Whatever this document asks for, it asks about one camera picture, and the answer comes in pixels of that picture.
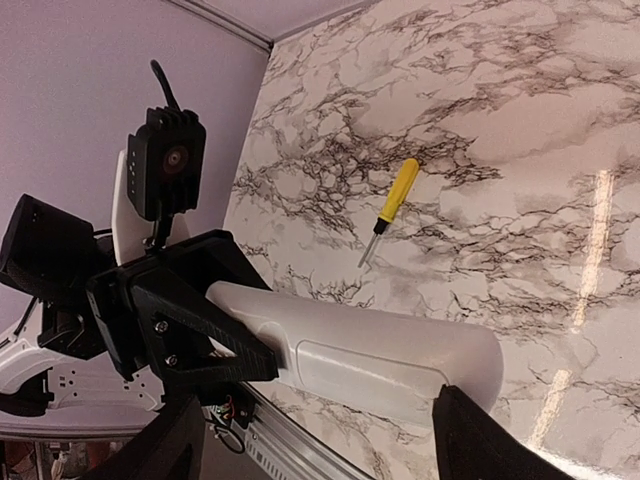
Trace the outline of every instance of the black 3d-printed bracket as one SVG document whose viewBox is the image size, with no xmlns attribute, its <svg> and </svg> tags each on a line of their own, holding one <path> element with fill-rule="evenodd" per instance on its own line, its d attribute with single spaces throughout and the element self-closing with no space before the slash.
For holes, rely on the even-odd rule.
<svg viewBox="0 0 640 480">
<path fill-rule="evenodd" d="M 171 389 L 278 376 L 274 352 L 205 298 L 225 280 L 268 289 L 228 232 L 191 238 L 93 277 L 89 300 L 116 369 L 149 364 Z M 210 338 L 234 352 L 217 356 Z"/>
</svg>

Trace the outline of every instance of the black cable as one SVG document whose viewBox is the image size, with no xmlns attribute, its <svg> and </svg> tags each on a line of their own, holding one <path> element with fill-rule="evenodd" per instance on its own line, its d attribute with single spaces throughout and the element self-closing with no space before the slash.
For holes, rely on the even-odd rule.
<svg viewBox="0 0 640 480">
<path fill-rule="evenodd" d="M 112 233 L 113 230 L 111 230 L 110 228 L 103 228 L 102 230 L 96 230 L 95 232 L 93 232 L 93 236 L 99 237 L 100 235 L 111 235 Z"/>
<path fill-rule="evenodd" d="M 24 311 L 24 313 L 22 314 L 22 318 L 20 319 L 20 323 L 18 323 L 18 326 L 16 327 L 16 329 L 13 331 L 13 334 L 17 337 L 20 334 L 20 331 L 24 328 L 24 326 L 27 324 L 27 320 L 29 320 L 29 317 L 31 316 L 31 313 L 33 313 L 33 309 L 36 308 L 36 304 L 38 303 L 38 299 L 36 297 L 31 297 L 31 301 L 29 302 L 29 304 L 27 305 L 27 309 Z M 0 342 L 0 349 L 6 347 L 7 345 L 9 345 L 11 343 L 11 339 L 10 338 L 5 338 L 4 340 L 2 340 Z"/>
<path fill-rule="evenodd" d="M 162 91 L 164 92 L 164 98 L 167 99 L 167 105 L 171 108 L 175 108 L 176 110 L 180 110 L 178 106 L 178 101 L 176 97 L 173 96 L 173 91 L 171 90 L 171 85 L 169 85 L 169 80 L 167 80 L 167 76 L 164 74 L 164 70 L 156 60 L 151 60 L 151 70 L 155 73 L 158 81 L 160 82 L 160 86 L 162 87 Z"/>
<path fill-rule="evenodd" d="M 213 431 L 216 432 L 216 435 L 218 436 L 222 444 L 225 447 L 227 447 L 227 450 L 229 450 L 231 453 L 235 453 L 236 455 L 242 455 L 244 452 L 247 451 L 244 441 L 236 431 L 232 430 L 231 428 L 225 427 L 224 425 L 216 422 L 215 420 L 210 420 L 208 418 L 205 418 L 205 421 L 213 425 Z M 228 443 L 225 440 L 224 434 L 231 435 L 236 440 L 236 442 L 238 442 L 238 445 L 240 446 L 240 448 L 234 448 L 230 443 Z"/>
<path fill-rule="evenodd" d="M 20 319 L 20 323 L 18 323 L 18 326 L 13 331 L 14 335 L 17 336 L 17 335 L 20 334 L 20 331 L 27 324 L 27 320 L 29 320 L 29 317 L 31 316 L 31 313 L 33 312 L 33 309 L 36 308 L 36 304 L 37 303 L 38 303 L 38 299 L 36 297 L 32 297 L 31 301 L 29 302 L 29 305 L 27 305 L 27 309 L 22 314 L 22 318 Z"/>
</svg>

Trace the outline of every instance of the screwdriver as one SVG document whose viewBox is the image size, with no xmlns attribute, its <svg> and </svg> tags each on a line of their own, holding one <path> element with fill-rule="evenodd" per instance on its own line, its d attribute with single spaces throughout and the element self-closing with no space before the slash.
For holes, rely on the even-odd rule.
<svg viewBox="0 0 640 480">
<path fill-rule="evenodd" d="M 411 186 L 413 185 L 413 181 L 416 179 L 419 170 L 420 165 L 415 158 L 408 158 L 402 164 L 402 168 L 400 169 L 400 172 L 398 172 L 398 176 L 391 186 L 389 196 L 387 196 L 387 201 L 385 202 L 384 207 L 382 207 L 382 210 L 380 210 L 376 226 L 373 227 L 373 236 L 371 237 L 369 245 L 367 245 L 367 248 L 362 254 L 360 262 L 358 262 L 358 268 L 361 268 L 362 265 L 364 265 L 365 260 L 369 256 L 369 253 L 376 242 L 376 239 L 382 235 L 387 227 L 393 222 L 396 212 L 400 205 L 404 203 L 404 199 L 407 198 L 407 193 L 411 190 Z"/>
</svg>

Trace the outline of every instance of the marble wall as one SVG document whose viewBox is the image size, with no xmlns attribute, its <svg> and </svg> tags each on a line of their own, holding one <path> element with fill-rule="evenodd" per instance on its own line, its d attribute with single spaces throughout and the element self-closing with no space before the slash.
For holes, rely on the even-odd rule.
<svg viewBox="0 0 640 480">
<path fill-rule="evenodd" d="M 494 418 L 640 478 L 639 120 L 640 2 L 383 1 L 276 46 L 226 228 L 277 290 L 490 327 Z M 263 389 L 376 478 L 437 478 L 430 431 Z"/>
</svg>

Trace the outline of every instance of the black camera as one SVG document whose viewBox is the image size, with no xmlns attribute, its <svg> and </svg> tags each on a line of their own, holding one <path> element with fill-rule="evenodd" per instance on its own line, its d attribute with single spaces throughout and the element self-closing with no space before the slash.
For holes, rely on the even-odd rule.
<svg viewBox="0 0 640 480">
<path fill-rule="evenodd" d="M 194 112 L 147 110 L 127 148 L 127 195 L 138 215 L 160 221 L 197 207 L 205 139 Z"/>
</svg>

